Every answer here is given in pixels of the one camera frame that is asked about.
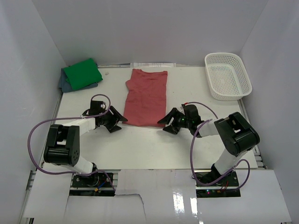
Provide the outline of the red t-shirt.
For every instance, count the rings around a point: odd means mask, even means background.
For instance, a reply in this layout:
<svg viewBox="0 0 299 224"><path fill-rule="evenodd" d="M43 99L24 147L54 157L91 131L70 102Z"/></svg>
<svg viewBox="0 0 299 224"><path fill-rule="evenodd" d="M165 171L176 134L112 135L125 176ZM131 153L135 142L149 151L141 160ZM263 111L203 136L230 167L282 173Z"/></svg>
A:
<svg viewBox="0 0 299 224"><path fill-rule="evenodd" d="M139 127L165 127L158 121L166 115L166 85L168 72L145 72L132 69L126 81L128 89L124 107L126 125Z"/></svg>

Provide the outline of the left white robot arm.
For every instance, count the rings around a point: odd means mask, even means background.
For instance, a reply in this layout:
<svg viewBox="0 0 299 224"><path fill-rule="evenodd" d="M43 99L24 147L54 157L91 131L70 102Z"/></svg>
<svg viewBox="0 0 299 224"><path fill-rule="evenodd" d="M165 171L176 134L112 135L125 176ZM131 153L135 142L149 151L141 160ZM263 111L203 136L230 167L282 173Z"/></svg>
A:
<svg viewBox="0 0 299 224"><path fill-rule="evenodd" d="M110 133L119 131L121 127L118 123L126 121L113 106L107 107L103 101L91 100L90 108L83 112L81 119L50 126L44 161L83 174L83 181L88 186L94 186L98 183L99 175L94 172L96 165L81 156L80 137L100 126Z"/></svg>

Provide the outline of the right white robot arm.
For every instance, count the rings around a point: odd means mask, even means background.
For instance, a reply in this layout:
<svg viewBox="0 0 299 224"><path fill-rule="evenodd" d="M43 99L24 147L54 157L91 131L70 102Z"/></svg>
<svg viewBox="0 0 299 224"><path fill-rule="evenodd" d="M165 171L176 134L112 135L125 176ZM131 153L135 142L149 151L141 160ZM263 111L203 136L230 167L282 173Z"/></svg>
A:
<svg viewBox="0 0 299 224"><path fill-rule="evenodd" d="M260 142L260 137L250 123L239 113L234 112L226 118L202 120L196 102L182 104L182 111L177 108L158 121L165 127L164 131L178 134L185 128L192 135L190 147L190 166L192 177L199 186L222 186L228 180L228 175L244 161L243 156ZM224 151L211 166L211 171L198 177L193 166L193 149L196 138L218 135L224 145Z"/></svg>

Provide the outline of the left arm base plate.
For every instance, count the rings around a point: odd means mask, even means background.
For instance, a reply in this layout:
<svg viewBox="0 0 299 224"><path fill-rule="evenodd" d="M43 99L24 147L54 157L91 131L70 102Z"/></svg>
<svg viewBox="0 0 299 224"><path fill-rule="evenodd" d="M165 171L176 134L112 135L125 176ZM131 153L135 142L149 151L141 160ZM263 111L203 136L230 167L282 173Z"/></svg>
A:
<svg viewBox="0 0 299 224"><path fill-rule="evenodd" d="M112 185L104 173L96 173L91 176L75 175L71 182L71 196L115 196Z"/></svg>

